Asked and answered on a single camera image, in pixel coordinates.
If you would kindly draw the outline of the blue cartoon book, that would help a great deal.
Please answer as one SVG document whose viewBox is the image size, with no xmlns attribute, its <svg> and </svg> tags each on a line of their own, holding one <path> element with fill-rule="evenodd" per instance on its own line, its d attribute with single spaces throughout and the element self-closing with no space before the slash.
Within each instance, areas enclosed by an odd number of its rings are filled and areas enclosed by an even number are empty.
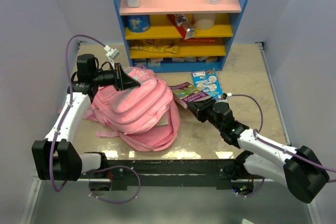
<svg viewBox="0 0 336 224">
<path fill-rule="evenodd" d="M 198 89 L 214 97 L 217 101 L 223 98 L 222 87 L 214 68 L 203 71 L 194 71 L 192 72 L 192 78 L 194 85 Z"/>
</svg>

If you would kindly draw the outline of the purple book underneath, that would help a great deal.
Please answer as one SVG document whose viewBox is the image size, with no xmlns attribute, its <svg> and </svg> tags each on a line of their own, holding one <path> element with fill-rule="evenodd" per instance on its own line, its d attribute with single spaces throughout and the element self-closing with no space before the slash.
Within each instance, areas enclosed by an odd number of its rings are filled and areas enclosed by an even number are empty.
<svg viewBox="0 0 336 224">
<path fill-rule="evenodd" d="M 185 109 L 187 109 L 187 104 L 190 102 L 204 101 L 211 98 L 189 82 L 170 86 L 170 89 L 173 92 L 174 101 Z"/>
</svg>

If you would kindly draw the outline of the pink student backpack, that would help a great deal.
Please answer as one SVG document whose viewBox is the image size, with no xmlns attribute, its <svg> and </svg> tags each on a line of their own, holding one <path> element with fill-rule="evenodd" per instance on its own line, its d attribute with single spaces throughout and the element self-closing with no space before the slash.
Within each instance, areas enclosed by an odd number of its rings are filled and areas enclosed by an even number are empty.
<svg viewBox="0 0 336 224">
<path fill-rule="evenodd" d="M 99 132 L 98 137 L 119 136 L 140 152 L 166 149 L 180 128 L 180 115 L 171 89 L 150 69 L 130 67 L 124 71 L 141 85 L 124 91 L 111 86 L 99 87 L 83 118 L 113 130 Z M 166 111 L 168 125 L 155 127 Z"/>
</svg>

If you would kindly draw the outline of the yellow illustrated book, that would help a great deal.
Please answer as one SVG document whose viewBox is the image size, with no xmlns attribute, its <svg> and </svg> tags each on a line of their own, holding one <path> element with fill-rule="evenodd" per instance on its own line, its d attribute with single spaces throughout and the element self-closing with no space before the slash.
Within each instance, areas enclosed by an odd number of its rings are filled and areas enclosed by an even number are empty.
<svg viewBox="0 0 336 224">
<path fill-rule="evenodd" d="M 164 125 L 168 125 L 168 111 L 166 111 L 162 117 L 159 119 L 159 121 L 157 122 L 157 124 L 155 125 L 155 127 L 158 126 L 164 126 Z"/>
</svg>

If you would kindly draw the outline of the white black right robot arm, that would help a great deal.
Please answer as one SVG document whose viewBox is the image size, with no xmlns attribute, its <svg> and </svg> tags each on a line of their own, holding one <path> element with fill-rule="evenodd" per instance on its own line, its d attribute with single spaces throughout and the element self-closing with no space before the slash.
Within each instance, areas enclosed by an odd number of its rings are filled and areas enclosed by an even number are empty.
<svg viewBox="0 0 336 224">
<path fill-rule="evenodd" d="M 307 204 L 330 182 L 327 168 L 310 148 L 282 145 L 263 137 L 237 121 L 228 102 L 207 99 L 189 102 L 187 107 L 200 122 L 209 121 L 227 144 L 243 150 L 235 159 L 237 177 L 251 174 L 271 179 Z"/>
</svg>

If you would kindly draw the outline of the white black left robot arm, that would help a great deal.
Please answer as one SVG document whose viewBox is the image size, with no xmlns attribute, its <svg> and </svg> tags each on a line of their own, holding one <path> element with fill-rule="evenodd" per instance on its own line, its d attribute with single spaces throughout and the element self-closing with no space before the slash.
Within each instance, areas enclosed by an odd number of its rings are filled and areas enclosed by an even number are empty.
<svg viewBox="0 0 336 224">
<path fill-rule="evenodd" d="M 65 105 L 50 132 L 42 141 L 35 141 L 32 154 L 41 180 L 77 181 L 91 172 L 97 178 L 108 174 L 109 165 L 102 152 L 78 154 L 73 146 L 80 122 L 90 108 L 99 87 L 111 86 L 117 91 L 137 88 L 140 83 L 130 77 L 119 63 L 108 70 L 99 68 L 92 54 L 77 58 L 77 71 L 71 76 Z"/>
</svg>

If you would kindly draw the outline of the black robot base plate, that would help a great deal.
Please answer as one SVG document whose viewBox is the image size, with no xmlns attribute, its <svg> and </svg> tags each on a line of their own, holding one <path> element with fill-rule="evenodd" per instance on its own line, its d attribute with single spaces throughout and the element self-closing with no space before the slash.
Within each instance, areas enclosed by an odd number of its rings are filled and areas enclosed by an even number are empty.
<svg viewBox="0 0 336 224">
<path fill-rule="evenodd" d="M 142 187 L 215 187 L 230 190 L 252 177 L 234 159 L 162 159 L 108 160 L 103 168 L 108 172 L 87 172 L 81 179 L 103 180 L 112 174 L 112 189 L 125 190 L 137 186 L 139 175 Z"/>
</svg>

